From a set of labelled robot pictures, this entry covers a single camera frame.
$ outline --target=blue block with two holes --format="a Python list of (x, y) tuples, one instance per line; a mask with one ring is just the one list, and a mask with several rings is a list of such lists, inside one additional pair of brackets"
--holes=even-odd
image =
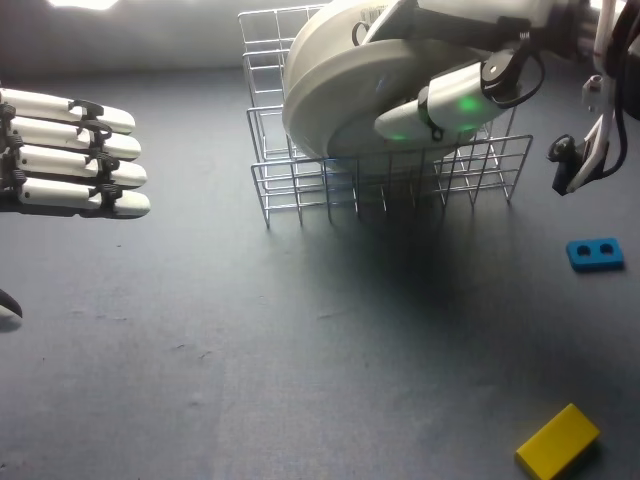
[(576, 272), (602, 272), (624, 268), (624, 256), (615, 238), (569, 242), (567, 253)]

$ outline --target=green light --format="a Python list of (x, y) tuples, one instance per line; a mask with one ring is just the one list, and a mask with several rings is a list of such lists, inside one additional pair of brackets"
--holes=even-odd
[(475, 97), (462, 97), (458, 100), (458, 108), (463, 112), (478, 112), (482, 110), (482, 103)]

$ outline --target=yellow block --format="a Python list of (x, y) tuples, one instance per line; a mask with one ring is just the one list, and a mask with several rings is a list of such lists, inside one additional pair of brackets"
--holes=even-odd
[(551, 480), (600, 435), (600, 430), (570, 403), (516, 452), (537, 480)]

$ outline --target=hole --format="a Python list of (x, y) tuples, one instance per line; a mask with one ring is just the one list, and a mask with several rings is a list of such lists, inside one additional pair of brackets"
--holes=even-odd
[(608, 243), (603, 243), (600, 245), (600, 251), (603, 255), (613, 255), (613, 246)]
[(581, 257), (588, 257), (591, 255), (591, 249), (586, 245), (580, 245), (578, 247), (578, 255), (580, 255)]

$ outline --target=silver metal wire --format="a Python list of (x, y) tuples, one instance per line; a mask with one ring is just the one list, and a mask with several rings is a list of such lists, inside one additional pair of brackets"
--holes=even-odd
[(452, 153), (433, 164), (425, 161), (424, 149), (417, 152), (418, 166), (397, 172), (394, 162), (406, 152), (388, 154), (386, 174), (375, 177), (362, 173), (361, 157), (341, 158), (343, 166), (352, 165), (345, 171), (335, 168), (335, 159), (307, 158), (296, 147), (282, 127), (284, 65), (296, 34), (322, 7), (259, 10), (238, 17), (251, 100), (247, 121), (256, 156), (251, 174), (267, 227), (271, 213), (283, 210), (297, 211), (300, 224), (310, 207), (325, 207), (330, 221), (335, 206), (353, 206), (360, 216), (363, 191), (377, 192), (387, 214), (392, 191), (394, 199), (408, 197), (416, 213), (425, 196), (439, 196), (443, 208), (454, 194), (465, 192), (472, 207), (487, 190), (502, 190), (511, 201), (533, 140), (512, 134), (516, 109), (480, 128), (470, 142), (451, 145)]

